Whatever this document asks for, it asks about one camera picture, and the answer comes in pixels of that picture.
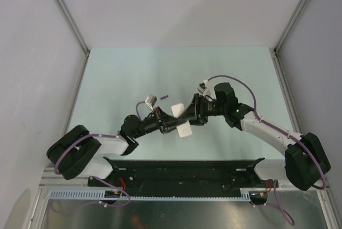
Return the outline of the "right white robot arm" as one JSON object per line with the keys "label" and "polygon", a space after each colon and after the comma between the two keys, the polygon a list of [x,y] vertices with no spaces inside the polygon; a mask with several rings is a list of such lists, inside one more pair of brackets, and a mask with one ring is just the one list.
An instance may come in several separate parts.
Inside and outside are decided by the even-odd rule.
{"label": "right white robot arm", "polygon": [[191,104],[177,118],[192,125],[202,125],[207,123],[208,117],[223,116],[231,128],[254,135],[276,149],[284,160],[257,162],[246,174],[251,186],[259,187],[268,179],[287,180],[303,191],[319,180],[323,187],[327,186],[326,174],[331,165],[315,134],[296,133],[261,118],[255,108],[239,102],[228,82],[215,85],[214,91],[216,98],[211,101],[204,95],[195,94]]}

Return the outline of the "red white remote control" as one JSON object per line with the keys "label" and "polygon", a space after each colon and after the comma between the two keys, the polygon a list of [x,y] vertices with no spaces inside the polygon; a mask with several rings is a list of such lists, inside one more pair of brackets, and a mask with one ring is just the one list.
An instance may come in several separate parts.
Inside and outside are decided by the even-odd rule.
{"label": "red white remote control", "polygon": [[[175,118],[179,119],[185,111],[185,106],[183,103],[175,104],[171,106],[172,114]],[[181,119],[179,125],[176,126],[179,137],[185,138],[192,134],[192,129],[190,123],[187,120]]]}

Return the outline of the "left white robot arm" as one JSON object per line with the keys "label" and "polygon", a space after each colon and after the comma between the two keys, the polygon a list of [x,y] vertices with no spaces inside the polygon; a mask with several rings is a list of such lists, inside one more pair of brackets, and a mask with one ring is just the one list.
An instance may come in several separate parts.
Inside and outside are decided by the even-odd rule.
{"label": "left white robot arm", "polygon": [[159,107],[144,119],[127,116],[116,135],[90,133],[83,125],[77,125],[46,152],[54,165],[55,174],[66,180],[78,176],[98,177],[107,186],[114,185],[118,173],[109,163],[110,155],[127,156],[137,147],[136,139],[154,131],[167,134],[189,122],[163,112]]}

